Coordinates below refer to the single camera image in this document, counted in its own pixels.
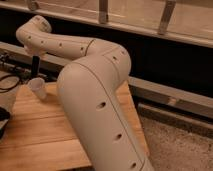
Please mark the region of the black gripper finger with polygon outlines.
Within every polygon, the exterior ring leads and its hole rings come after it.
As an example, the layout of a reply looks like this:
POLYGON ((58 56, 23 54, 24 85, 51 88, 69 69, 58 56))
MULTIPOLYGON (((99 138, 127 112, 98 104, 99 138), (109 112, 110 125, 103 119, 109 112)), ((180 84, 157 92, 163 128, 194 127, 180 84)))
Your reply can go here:
POLYGON ((36 78, 39 73, 40 58, 33 56, 31 66, 31 78, 36 78))

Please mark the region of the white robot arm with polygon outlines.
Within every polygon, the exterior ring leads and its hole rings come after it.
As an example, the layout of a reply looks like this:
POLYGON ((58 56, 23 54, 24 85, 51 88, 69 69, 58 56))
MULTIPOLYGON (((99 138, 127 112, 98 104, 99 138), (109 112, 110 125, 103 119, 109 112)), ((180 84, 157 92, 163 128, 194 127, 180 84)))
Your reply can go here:
POLYGON ((57 94, 95 171, 154 171, 129 125, 116 90, 128 79, 131 59, 120 44, 59 35, 36 15, 16 30, 31 56, 70 61, 57 79, 57 94))

